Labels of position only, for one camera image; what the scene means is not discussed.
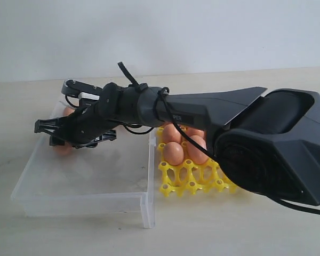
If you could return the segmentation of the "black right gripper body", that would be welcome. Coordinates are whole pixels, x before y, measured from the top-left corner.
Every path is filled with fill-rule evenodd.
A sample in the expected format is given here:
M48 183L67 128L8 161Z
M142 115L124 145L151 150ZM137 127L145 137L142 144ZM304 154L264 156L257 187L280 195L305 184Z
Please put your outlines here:
M116 106L94 103L77 107L66 117L60 128L60 139L75 148L96 147L103 141L114 141L117 138L114 128L117 123Z

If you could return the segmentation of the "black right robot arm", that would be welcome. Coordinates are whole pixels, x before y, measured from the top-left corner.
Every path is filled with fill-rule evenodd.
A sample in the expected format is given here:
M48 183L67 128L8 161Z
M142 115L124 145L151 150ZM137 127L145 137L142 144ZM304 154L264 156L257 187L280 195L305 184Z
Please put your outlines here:
M241 188L297 203L320 205L320 94L264 87L171 95L168 88L132 82L103 88L65 81L62 92L98 100L67 117L38 120L36 133L52 144L87 147L118 125L159 127L165 122L206 132L207 154Z

